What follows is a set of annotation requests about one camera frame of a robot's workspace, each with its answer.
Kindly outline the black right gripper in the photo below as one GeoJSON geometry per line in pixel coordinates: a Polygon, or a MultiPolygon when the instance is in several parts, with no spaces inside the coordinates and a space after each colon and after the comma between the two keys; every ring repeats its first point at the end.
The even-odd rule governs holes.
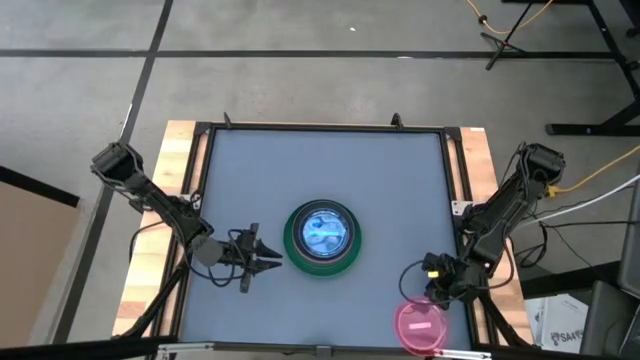
{"type": "Polygon", "coordinates": [[[455,300],[473,302],[479,295],[479,275],[457,259],[431,259],[423,264],[429,279],[425,296],[433,304],[449,306],[455,300]]]}

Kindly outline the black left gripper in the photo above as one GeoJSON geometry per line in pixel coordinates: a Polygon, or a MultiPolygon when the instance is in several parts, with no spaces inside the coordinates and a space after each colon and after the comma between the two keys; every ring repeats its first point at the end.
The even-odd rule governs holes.
{"type": "Polygon", "coordinates": [[[230,265],[231,272],[229,277],[222,282],[222,286],[229,285],[233,280],[240,280],[240,292],[247,293],[253,275],[282,265],[281,262],[277,261],[255,260],[255,257],[282,258],[279,252],[269,248],[261,239],[257,239],[258,229],[259,224],[252,223],[248,229],[231,229],[228,231],[228,240],[223,243],[223,258],[221,262],[230,265]]]}

